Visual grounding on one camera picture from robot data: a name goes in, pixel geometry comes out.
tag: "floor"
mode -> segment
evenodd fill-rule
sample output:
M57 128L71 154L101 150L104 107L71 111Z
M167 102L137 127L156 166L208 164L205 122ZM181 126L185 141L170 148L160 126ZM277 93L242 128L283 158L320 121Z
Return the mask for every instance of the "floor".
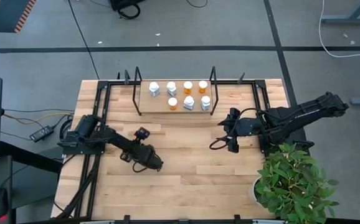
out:
M108 5L106 0L94 1ZM327 0L324 13L347 14L358 2ZM124 69L133 77L136 66L143 78L202 78L216 66L218 78L238 78L245 72L245 78L284 79L291 104L326 91L345 102L360 96L360 57L333 58L319 48L321 1L208 0L206 7L196 9L186 0L147 0L133 21L89 0L72 0L72 5L101 79L116 78ZM278 31L274 38L267 9ZM354 51L360 49L360 26L325 25L322 35L327 46L344 47L334 54L360 53ZM0 52L5 53L0 53L5 109L74 109L81 80L96 79L65 0L37 0L20 33L0 33ZM13 113L31 119L44 114ZM1 129L28 136L38 127L3 118ZM340 203L336 216L360 219L360 106L351 106L341 118L319 120L305 131L316 143L312 156L340 181L332 198ZM58 136L37 144L6 135L2 139L40 152L54 147ZM23 207L18 222L46 220L51 208L51 198Z

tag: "wooden tabletop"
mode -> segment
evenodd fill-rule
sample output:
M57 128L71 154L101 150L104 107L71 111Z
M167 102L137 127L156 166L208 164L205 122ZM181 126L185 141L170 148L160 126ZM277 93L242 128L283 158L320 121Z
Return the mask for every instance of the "wooden tabletop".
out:
M282 81L266 80L266 84L271 107L288 106ZM82 82L73 128L82 115L92 114L96 87L96 80ZM225 119L231 107L255 107L249 85L219 85L219 103L212 116L139 116L131 100L132 92L132 86L112 87L107 124L128 138L141 126L151 131L145 144L155 147L164 161L163 168L160 172L146 170L136 174L132 163L120 160L121 150L107 145L98 173L93 220L122 220L124 215L131 215L132 220L233 219L235 214L241 218L272 218L248 196L258 178L257 171L262 168L263 154L257 137L239 138L238 154L209 149L215 138L225 134L217 123ZM255 114L247 111L244 116ZM78 190L82 164L83 156L77 155L61 171L55 201L63 208ZM82 215L86 207L87 200L83 200ZM53 207L52 217L59 213Z

